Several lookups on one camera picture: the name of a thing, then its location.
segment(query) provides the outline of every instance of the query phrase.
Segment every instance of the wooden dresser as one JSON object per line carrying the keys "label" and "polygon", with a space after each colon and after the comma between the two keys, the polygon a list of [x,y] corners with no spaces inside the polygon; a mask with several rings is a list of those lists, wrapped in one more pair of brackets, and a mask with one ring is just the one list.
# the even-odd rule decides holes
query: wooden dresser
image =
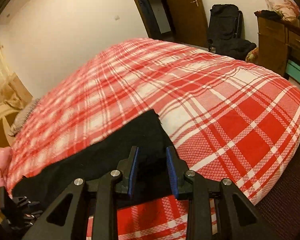
{"label": "wooden dresser", "polygon": [[255,15],[259,28],[258,65],[287,78],[289,59],[300,66],[300,28],[283,20],[262,18],[259,12]]}

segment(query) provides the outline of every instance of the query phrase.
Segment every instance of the bed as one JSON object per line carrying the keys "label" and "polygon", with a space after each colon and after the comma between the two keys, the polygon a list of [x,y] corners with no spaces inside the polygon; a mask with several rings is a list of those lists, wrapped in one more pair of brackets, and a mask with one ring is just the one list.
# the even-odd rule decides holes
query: bed
{"label": "bed", "polygon": [[[192,170],[230,178],[265,217],[285,201],[269,191],[300,144],[300,91],[263,67],[152,39],[110,47],[41,99],[12,146],[8,191],[151,108]],[[186,221],[187,203],[168,196],[119,210],[119,239],[183,239]]]}

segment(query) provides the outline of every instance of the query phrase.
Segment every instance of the black backpack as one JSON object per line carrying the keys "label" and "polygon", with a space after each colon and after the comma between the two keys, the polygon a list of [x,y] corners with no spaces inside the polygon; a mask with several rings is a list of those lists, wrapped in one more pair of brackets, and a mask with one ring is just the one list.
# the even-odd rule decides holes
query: black backpack
{"label": "black backpack", "polygon": [[242,11],[234,4],[215,4],[210,10],[207,33],[209,49],[217,47],[219,40],[241,37]]}

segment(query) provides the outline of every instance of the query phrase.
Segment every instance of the wooden bed frame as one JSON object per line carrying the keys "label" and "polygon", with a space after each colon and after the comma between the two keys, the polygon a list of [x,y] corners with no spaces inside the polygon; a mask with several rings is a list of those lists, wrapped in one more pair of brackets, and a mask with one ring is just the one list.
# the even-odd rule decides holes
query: wooden bed frame
{"label": "wooden bed frame", "polygon": [[20,112],[6,104],[0,104],[0,147],[12,146],[14,137],[8,135],[10,126]]}

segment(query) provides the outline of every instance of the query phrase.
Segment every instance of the gray pillow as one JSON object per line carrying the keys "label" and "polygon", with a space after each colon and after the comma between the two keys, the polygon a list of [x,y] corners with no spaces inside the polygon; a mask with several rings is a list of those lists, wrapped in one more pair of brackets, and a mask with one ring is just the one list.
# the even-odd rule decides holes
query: gray pillow
{"label": "gray pillow", "polygon": [[16,116],[13,124],[10,127],[10,131],[8,135],[10,136],[16,136],[18,132],[20,132],[23,125],[26,123],[27,119],[31,115],[31,113],[36,108],[37,104],[39,103],[40,98],[33,99],[26,107],[19,112],[19,114]]}

